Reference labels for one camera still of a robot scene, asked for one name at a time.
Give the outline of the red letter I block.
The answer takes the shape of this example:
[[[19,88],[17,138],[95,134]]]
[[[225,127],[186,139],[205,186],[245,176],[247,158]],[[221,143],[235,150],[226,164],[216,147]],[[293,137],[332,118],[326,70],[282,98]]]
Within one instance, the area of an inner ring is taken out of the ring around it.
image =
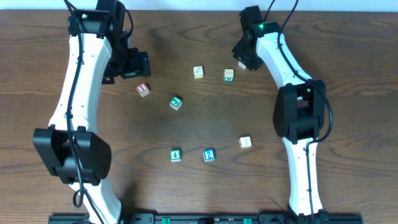
[[[146,83],[141,83],[140,85],[136,86],[136,90],[142,97],[145,97],[150,93],[149,87]]]

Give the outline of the blue number 2 block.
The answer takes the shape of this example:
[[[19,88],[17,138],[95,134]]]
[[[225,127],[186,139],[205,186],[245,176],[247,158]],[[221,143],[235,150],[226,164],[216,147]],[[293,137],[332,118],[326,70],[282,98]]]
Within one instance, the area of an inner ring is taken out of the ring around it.
[[[203,151],[203,158],[205,162],[210,162],[215,160],[215,152],[213,149],[207,149]]]

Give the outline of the red letter A block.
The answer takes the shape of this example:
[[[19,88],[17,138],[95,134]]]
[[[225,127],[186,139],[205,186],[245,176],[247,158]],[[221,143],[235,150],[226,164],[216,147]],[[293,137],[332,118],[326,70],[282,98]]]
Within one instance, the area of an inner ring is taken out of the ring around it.
[[[238,62],[238,65],[243,69],[243,70],[245,70],[246,69],[246,66],[245,66],[245,64],[243,64],[242,62]]]

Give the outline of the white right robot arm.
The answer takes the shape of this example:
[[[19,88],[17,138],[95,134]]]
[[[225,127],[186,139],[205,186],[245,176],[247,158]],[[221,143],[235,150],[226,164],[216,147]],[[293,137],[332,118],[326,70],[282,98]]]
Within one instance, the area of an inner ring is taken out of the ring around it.
[[[235,59],[250,70],[265,64],[278,88],[274,129],[289,160],[289,207],[298,217],[323,208],[317,182],[317,140],[323,127],[325,84],[312,80],[287,47],[275,21],[242,23],[243,37],[233,48]]]

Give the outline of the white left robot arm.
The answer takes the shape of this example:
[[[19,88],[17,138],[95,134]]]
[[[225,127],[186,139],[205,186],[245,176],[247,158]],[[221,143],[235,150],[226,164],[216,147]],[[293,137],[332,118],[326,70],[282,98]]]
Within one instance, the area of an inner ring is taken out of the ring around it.
[[[123,206],[108,177],[111,147],[97,134],[100,89],[116,77],[148,77],[149,57],[129,46],[132,32],[123,25],[131,13],[122,2],[98,1],[94,10],[67,8],[70,54],[62,93],[48,127],[37,128],[32,141],[50,175],[74,190],[74,206],[88,213],[49,220],[122,223]]]

